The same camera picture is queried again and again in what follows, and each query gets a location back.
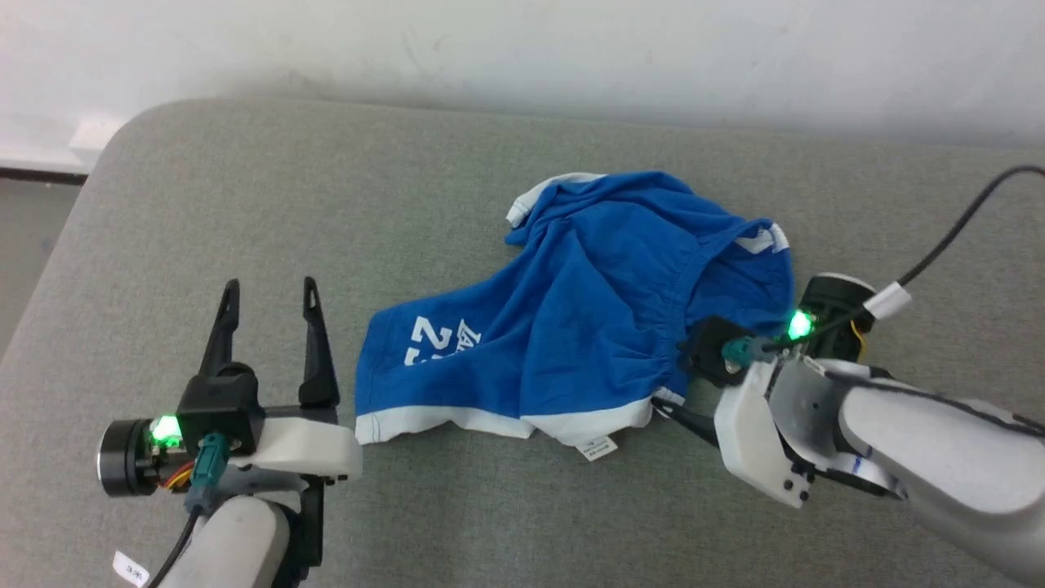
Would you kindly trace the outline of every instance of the white wall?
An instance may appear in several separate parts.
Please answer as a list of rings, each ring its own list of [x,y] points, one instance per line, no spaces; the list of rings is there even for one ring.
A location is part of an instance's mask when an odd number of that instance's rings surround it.
[[[0,1],[0,165],[243,94],[1043,145],[1045,2]]]

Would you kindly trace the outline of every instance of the white sticker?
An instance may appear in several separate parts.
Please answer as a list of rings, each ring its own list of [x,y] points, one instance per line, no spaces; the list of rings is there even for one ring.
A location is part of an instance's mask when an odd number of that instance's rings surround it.
[[[874,297],[867,299],[863,308],[875,315],[875,319],[886,319],[900,312],[910,302],[910,292],[904,289],[904,286],[900,285],[899,282],[893,281],[875,293]]]
[[[116,551],[113,556],[113,569],[117,575],[141,588],[148,582],[148,570],[136,564],[134,560]]]
[[[617,444],[613,440],[608,437],[599,438],[597,440],[591,440],[584,445],[577,446],[577,451],[584,454],[588,462],[595,462],[596,460],[612,453],[617,450]]]

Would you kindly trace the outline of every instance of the white label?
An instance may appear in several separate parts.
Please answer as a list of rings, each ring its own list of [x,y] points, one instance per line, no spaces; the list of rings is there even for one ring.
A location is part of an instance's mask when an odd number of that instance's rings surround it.
[[[116,555],[113,556],[113,569],[116,570],[117,575],[138,588],[141,588],[148,582],[148,570],[119,551],[116,551]]]
[[[617,444],[613,443],[613,440],[608,437],[591,440],[584,445],[577,446],[577,451],[584,454],[584,457],[587,457],[588,462],[595,462],[603,455],[612,453],[616,450]]]

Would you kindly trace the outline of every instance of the gray fabric surface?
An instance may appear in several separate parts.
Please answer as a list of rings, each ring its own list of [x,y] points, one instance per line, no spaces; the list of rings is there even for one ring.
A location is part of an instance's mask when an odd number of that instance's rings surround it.
[[[242,281],[236,357],[263,404],[295,400],[301,278],[319,281],[353,422],[354,363],[378,309],[502,267],[504,213],[572,170],[660,168],[779,220],[799,283],[885,283],[995,172],[1042,151],[853,144],[338,103],[193,101],[114,138],[0,363],[0,585],[121,586],[115,549],[155,569],[184,520],[169,496],[107,498],[98,439],[175,408],[222,285]],[[1045,417],[1045,190],[1019,179],[872,334],[869,359],[927,387]],[[698,391],[704,404],[707,391]],[[327,495],[325,586],[1007,586],[899,503],[819,481],[792,511],[655,421],[587,464],[544,437],[445,426],[367,447]]]

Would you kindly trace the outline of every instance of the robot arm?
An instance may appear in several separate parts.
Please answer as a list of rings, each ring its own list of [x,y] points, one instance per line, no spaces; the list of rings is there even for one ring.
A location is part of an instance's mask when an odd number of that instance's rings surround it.
[[[751,366],[715,413],[730,473],[800,508],[822,476],[898,498],[929,531],[1030,585],[1045,585],[1045,444],[865,366],[798,356]],[[977,411],[1015,428],[1019,418]]]
[[[239,283],[231,280],[177,415],[117,421],[106,431],[97,470],[107,494],[147,496],[162,487],[183,494],[190,513],[183,537],[192,533],[191,543],[179,541],[149,587],[293,587],[322,563],[324,489],[359,476],[363,451],[352,430],[338,425],[340,395],[310,277],[303,316],[297,405],[262,408],[253,370],[233,361]],[[300,503],[259,498],[286,491]]]
[[[780,502],[800,508],[817,477],[892,498],[965,551],[1045,586],[1045,426],[859,363],[874,324],[859,311],[874,296],[847,276],[815,276],[792,322],[805,329],[777,345],[713,317],[682,362],[723,390],[714,418],[653,402],[718,447],[732,474]],[[839,317],[858,319],[807,336]]]

